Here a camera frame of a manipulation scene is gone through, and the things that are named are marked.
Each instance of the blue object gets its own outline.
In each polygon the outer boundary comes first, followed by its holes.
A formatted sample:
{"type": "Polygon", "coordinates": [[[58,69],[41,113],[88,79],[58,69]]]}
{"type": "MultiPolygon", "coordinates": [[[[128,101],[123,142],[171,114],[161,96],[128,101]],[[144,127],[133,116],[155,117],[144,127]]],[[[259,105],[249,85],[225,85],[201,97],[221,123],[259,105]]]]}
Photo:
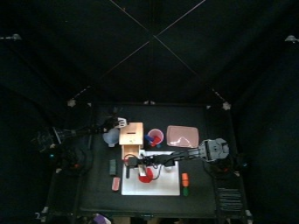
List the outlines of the blue object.
{"type": "Polygon", "coordinates": [[[103,138],[108,147],[115,147],[119,141],[119,129],[111,129],[108,133],[103,134],[103,138]]]}

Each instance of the black curtain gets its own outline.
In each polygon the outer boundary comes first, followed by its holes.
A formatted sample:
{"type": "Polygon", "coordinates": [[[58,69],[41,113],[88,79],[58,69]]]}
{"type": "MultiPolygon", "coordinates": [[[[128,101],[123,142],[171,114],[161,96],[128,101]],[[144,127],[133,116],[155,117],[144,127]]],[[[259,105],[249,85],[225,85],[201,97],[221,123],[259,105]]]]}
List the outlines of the black curtain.
{"type": "Polygon", "coordinates": [[[0,11],[0,35],[22,37],[0,42],[2,219],[42,209],[48,165],[30,139],[92,86],[100,102],[220,103],[215,88],[251,161],[256,223],[297,223],[299,46],[284,42],[297,1],[1,1],[0,11]]]}
{"type": "Polygon", "coordinates": [[[235,103],[239,149],[248,155],[247,199],[257,223],[297,223],[297,60],[287,45],[235,103]]]}
{"type": "Polygon", "coordinates": [[[36,71],[0,44],[0,223],[32,223],[52,176],[32,139],[45,126],[62,125],[65,108],[36,71]]]}

